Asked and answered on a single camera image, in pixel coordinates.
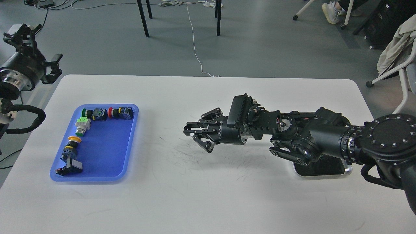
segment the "cable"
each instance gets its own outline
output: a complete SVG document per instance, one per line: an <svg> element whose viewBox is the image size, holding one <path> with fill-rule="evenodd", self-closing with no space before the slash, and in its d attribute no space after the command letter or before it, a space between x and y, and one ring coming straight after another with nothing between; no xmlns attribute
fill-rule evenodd
<svg viewBox="0 0 416 234"><path fill-rule="evenodd" d="M189 9L188 9L188 4L186 4L186 10L188 11L188 18L189 18L189 22L191 23L191 28L192 28L192 40L193 40L193 53L195 54L196 59L198 60L199 64L201 65L201 73L202 74L208 74L209 76L212 77L211 74L209 74L208 72L204 72L202 70L202 63L201 61L199 61L198 56L196 55L196 47L195 47L195 35L193 33L193 25L192 25L192 21L191 21L191 15L189 14Z"/></svg>
<svg viewBox="0 0 416 234"><path fill-rule="evenodd" d="M76 10L86 10L86 9L92 9L92 8L103 7L103 6L110 6L110 5L137 4L137 3L131 3L131 2L129 2L129 3L110 3L110 4L98 5L98 6L95 6L95 7L75 8L73 5L76 2L78 2L78 0L76 0L75 2L74 2L74 0L72 0L72 3L71 3L71 7L74 8L74 9L76 9Z"/></svg>
<svg viewBox="0 0 416 234"><path fill-rule="evenodd" d="M19 151L22 151L22 149L14 151L13 153L11 153L11 154L9 154L8 156L6 156L4 159L0 160L0 162L3 162L3 160L5 160L6 158L8 158L8 157L12 156L13 154L15 154L15 153L17 153L17 152L19 152ZM12 166L13 166L13 165L8 166L8 167L0 167L0 169L11 168Z"/></svg>
<svg viewBox="0 0 416 234"><path fill-rule="evenodd" d="M42 27L39 29L39 31L37 31L37 32L35 33L35 35L36 35L36 34L38 34L38 33L42 30L43 26L45 26L46 17L48 17L48 12L49 12L49 8L46 8L45 20L43 20Z"/></svg>
<svg viewBox="0 0 416 234"><path fill-rule="evenodd" d="M167 6L180 6L182 4L196 4L196 3L202 3L202 5L204 7L212 7L215 8L215 3L210 3L208 1L195 1L195 2L183 2L183 1L178 1L178 0L161 0L162 2L159 3L158 5L161 7L167 7Z"/></svg>

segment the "black cable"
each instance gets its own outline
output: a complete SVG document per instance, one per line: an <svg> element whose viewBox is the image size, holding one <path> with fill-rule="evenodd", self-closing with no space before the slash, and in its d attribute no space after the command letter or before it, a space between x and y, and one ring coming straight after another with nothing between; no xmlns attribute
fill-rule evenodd
<svg viewBox="0 0 416 234"><path fill-rule="evenodd" d="M8 157L12 156L13 154L15 154L15 153L17 153L17 152L19 152L19 151L22 151L22 149L14 151L13 153L11 153L11 154L9 154L8 156L6 156L4 159L0 160L0 162L3 162L3 160L5 160L6 158L8 158Z"/></svg>
<svg viewBox="0 0 416 234"><path fill-rule="evenodd" d="M46 114L45 112L37 107L34 106L29 106L29 105L13 105L9 111L21 111L21 110L25 110L25 111L29 111L32 112L34 114L37 114L37 118L33 121L32 125L30 125L27 128L17 128L17 129L7 129L6 133L7 134L23 134L23 133L28 133L31 132L33 130L35 130L37 127L39 127L42 122L45 120L46 118Z"/></svg>
<svg viewBox="0 0 416 234"><path fill-rule="evenodd" d="M71 4L69 4L68 6L63 7L63 8L54 9L54 8L58 7L58 6L56 6L56 7L50 8L50 9L51 9L51 10L62 10L62 9L65 9L65 8L71 7L71 6L72 6L72 4L74 4L74 3L76 3L76 2L78 2L78 0L75 0L73 3L71 3Z"/></svg>
<svg viewBox="0 0 416 234"><path fill-rule="evenodd" d="M39 29L39 31L37 31L37 32L35 33L35 35L36 35L36 34L38 34L38 33L42 30L43 26L45 26L46 17L48 17L48 12L49 12L49 8L46 8L46 15L45 15L45 19L43 20L42 27Z"/></svg>
<svg viewBox="0 0 416 234"><path fill-rule="evenodd" d="M8 167L0 167L0 170L1 170L1 169L7 169L7 168L11 168L11 167L13 167L13 165L11 165L11 166L8 166Z"/></svg>
<svg viewBox="0 0 416 234"><path fill-rule="evenodd" d="M6 156L4 159L0 160L0 162L2 162L2 161L3 161L3 160L5 160L6 158L8 158L8 157L12 156L13 154L15 154L15 153L17 153L17 152L19 152L19 151L22 151L22 149L14 151L13 153L11 153L11 154L9 154L8 156ZM0 170L1 170L1 169L11 168L12 166L13 166L13 165L8 166L8 167L0 167Z"/></svg>

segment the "gray floor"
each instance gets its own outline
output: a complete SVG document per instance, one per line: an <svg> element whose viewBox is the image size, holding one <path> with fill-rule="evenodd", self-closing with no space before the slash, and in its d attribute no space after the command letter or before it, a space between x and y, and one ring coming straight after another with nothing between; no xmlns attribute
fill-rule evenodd
<svg viewBox="0 0 416 234"><path fill-rule="evenodd" d="M75 7L114 2L135 1L84 0ZM347 30L340 30L326 21L323 2L316 0L298 21L293 21L292 16L305 1L223 0L220 37L216 36L214 10L201 4L190 5L196 51L204 72L222 77L351 79L359 86L374 117L391 113L402 99L399 79L382 81L372 88L364 85L377 77L376 63L381 54L381 50L369 49L363 33L352 35L365 17L352 18ZM361 9L369 14L376 4L377 1L369 1ZM193 53L186 6L154 5L152 12L154 18L147 18L151 36L146 38L137 5L50 10L36 41L47 59L55 53L64 55L61 78L68 74L205 76ZM21 0L0 1L0 32L7 32L13 24L43 23L45 14L46 10L26 6ZM1 63L13 52L12 46L0 42ZM59 80L53 85L38 85L35 91L23 93L25 104L44 108L58 83ZM190 89L203 87L203 83L189 84ZM250 88L235 95L245 92L249 94ZM348 102L348 97L340 98ZM415 103L416 96L411 95L402 112L416 115ZM11 127L24 127L33 118L19 113ZM0 142L2 157L21 149L28 136L4 136ZM12 165L17 156L3 161L0 167ZM0 185L9 171L0 170Z"/></svg>

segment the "power strip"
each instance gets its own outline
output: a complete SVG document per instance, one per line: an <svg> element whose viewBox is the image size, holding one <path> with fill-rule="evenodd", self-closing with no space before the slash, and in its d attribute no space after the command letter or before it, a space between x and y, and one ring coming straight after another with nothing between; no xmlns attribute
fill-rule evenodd
<svg viewBox="0 0 416 234"><path fill-rule="evenodd" d="M44 2L41 2L38 7L40 9L45 9L45 8L53 7L53 6L55 6L55 3L53 2L53 0L46 0Z"/></svg>

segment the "black table leg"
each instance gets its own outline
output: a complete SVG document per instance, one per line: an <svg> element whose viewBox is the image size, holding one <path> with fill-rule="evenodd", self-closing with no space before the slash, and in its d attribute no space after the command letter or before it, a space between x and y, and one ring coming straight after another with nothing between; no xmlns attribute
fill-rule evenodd
<svg viewBox="0 0 416 234"><path fill-rule="evenodd" d="M215 10L218 9L218 23L217 23L217 36L220 35L220 27L221 27L221 2L222 0L216 0L218 4L215 5Z"/></svg>
<svg viewBox="0 0 416 234"><path fill-rule="evenodd" d="M215 0L215 19L218 18L218 0Z"/></svg>
<svg viewBox="0 0 416 234"><path fill-rule="evenodd" d="M137 0L137 5L139 5L141 22L143 23L144 34L146 37L149 37L149 32L147 30L146 18L144 17L143 6L141 5L141 0Z"/></svg>
<svg viewBox="0 0 416 234"><path fill-rule="evenodd" d="M152 10L150 9L150 2L149 2L149 0L146 0L146 5L147 5L147 12L149 12L149 18L153 19Z"/></svg>

